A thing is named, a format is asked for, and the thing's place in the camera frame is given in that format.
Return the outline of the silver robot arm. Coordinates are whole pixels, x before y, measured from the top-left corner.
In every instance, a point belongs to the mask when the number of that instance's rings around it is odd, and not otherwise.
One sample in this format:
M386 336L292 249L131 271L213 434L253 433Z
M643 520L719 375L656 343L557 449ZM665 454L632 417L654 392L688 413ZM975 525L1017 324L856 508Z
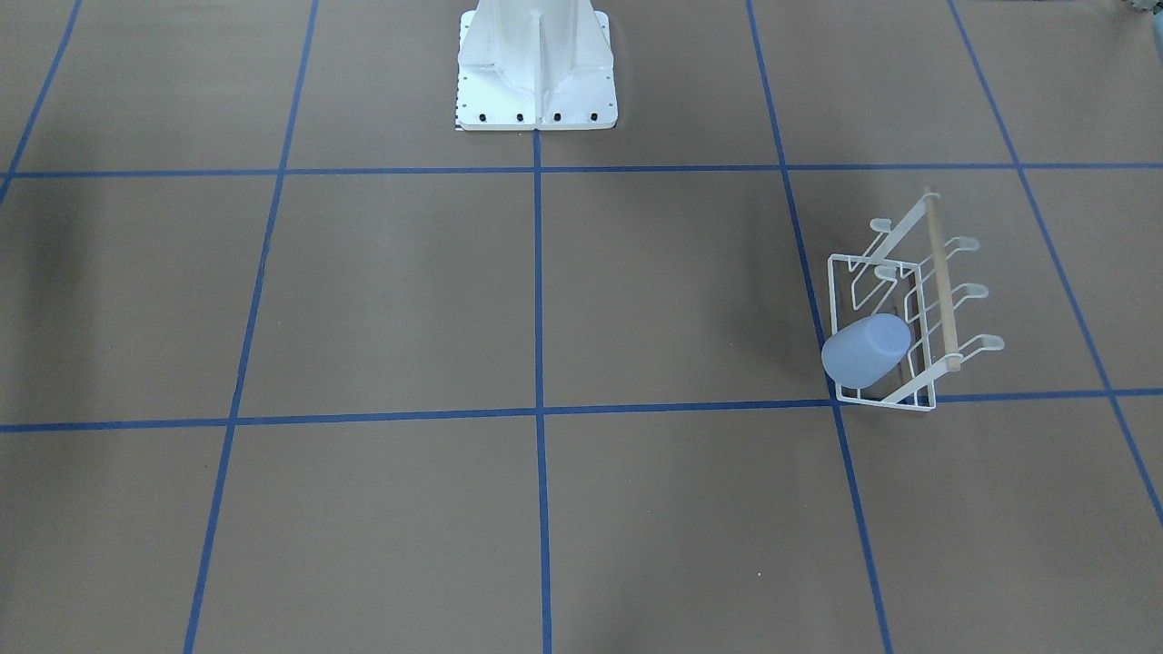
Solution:
M1150 31L1153 37L1153 45L1155 48L1155 54L1158 54L1158 58L1163 57L1163 13L1162 8L1155 7L1153 9L1153 17L1150 22Z

